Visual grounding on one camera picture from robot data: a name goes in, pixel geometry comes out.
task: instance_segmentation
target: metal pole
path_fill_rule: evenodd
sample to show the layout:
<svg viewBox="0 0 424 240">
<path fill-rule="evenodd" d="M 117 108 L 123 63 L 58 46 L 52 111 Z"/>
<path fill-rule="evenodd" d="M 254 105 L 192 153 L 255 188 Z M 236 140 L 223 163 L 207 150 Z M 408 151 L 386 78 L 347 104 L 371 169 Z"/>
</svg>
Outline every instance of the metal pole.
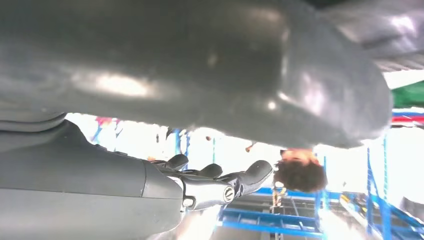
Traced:
<svg viewBox="0 0 424 240">
<path fill-rule="evenodd" d="M 213 138 L 213 140 L 212 140 L 212 163 L 214 164 L 215 163 L 215 158 L 216 158 L 216 156 L 215 156 L 215 137 Z"/>
<path fill-rule="evenodd" d="M 383 222 L 383 238 L 384 240 L 392 239 L 392 224 L 391 224 L 391 210 L 387 202 L 387 190 L 388 190 L 388 171 L 387 171 L 387 137 L 384 136 L 383 140 L 384 150 L 384 189 L 383 189 L 383 200 L 380 201 L 380 214 Z"/>
<path fill-rule="evenodd" d="M 180 129 L 175 129 L 175 155 L 181 154 L 181 138 L 180 138 Z"/>
<path fill-rule="evenodd" d="M 371 179 L 373 171 L 371 170 L 371 163 L 370 163 L 370 147 L 366 149 L 366 157 L 367 157 L 367 164 L 368 164 L 368 178 L 366 180 L 366 190 L 368 191 L 368 200 L 366 201 L 366 220 L 368 222 L 368 225 L 366 227 L 366 232 L 369 235 L 373 235 L 373 200 L 371 195 Z"/>
</svg>

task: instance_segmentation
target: blue shelving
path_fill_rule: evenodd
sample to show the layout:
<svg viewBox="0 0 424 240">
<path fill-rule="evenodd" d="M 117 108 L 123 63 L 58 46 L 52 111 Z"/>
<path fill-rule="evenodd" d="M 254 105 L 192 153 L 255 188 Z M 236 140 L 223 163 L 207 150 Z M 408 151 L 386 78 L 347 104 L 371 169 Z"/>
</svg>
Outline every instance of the blue shelving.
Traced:
<svg viewBox="0 0 424 240">
<path fill-rule="evenodd" d="M 280 215 L 226 208 L 219 224 L 223 227 L 292 236 L 322 238 L 323 233 L 313 217 Z"/>
</svg>

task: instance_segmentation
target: blue scaffolding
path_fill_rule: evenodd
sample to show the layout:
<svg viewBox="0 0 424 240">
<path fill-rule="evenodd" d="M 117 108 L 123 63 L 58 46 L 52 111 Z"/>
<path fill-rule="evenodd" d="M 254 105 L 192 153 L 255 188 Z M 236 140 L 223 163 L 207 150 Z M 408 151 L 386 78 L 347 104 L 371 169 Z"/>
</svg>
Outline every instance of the blue scaffolding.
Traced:
<svg viewBox="0 0 424 240">
<path fill-rule="evenodd" d="M 324 169 L 327 158 L 324 157 Z M 256 195 L 271 196 L 272 188 L 263 187 Z M 299 237 L 311 237 L 327 240 L 327 235 L 321 228 L 319 210 L 328 210 L 330 200 L 338 200 L 341 193 L 322 190 L 316 193 L 287 191 L 291 198 L 296 215 L 284 215 L 258 211 L 247 211 L 235 208 L 225 208 L 221 211 L 218 225 L 228 228 L 244 229 L 256 232 L 283 234 Z M 299 216 L 293 197 L 314 199 L 314 217 Z"/>
<path fill-rule="evenodd" d="M 387 138 L 383 140 L 383 191 L 379 192 L 373 169 L 371 167 L 370 148 L 367 148 L 367 198 L 366 198 L 366 219 L 359 214 L 362 206 L 351 201 L 353 196 L 347 196 L 347 200 L 340 199 L 342 206 L 360 222 L 366 225 L 366 231 L 369 235 L 374 235 L 382 240 L 424 240 L 424 224 L 418 221 L 413 216 L 403 212 L 397 207 L 388 202 L 388 162 L 387 162 Z M 375 195 L 372 194 L 372 188 L 375 190 Z M 373 218 L 374 204 L 379 207 L 382 224 L 375 224 Z M 391 223 L 392 215 L 403 221 L 408 227 L 393 226 Z"/>
</svg>

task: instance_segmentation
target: person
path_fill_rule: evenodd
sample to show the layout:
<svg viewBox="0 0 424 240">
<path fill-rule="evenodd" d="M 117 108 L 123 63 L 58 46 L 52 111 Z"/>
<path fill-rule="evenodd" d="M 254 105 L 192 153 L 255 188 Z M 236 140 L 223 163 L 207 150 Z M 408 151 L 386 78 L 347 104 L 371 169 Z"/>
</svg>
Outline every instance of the person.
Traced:
<svg viewBox="0 0 424 240">
<path fill-rule="evenodd" d="M 280 150 L 281 160 L 273 175 L 273 184 L 281 183 L 288 190 L 312 193 L 326 187 L 325 169 L 310 149 Z"/>
</svg>

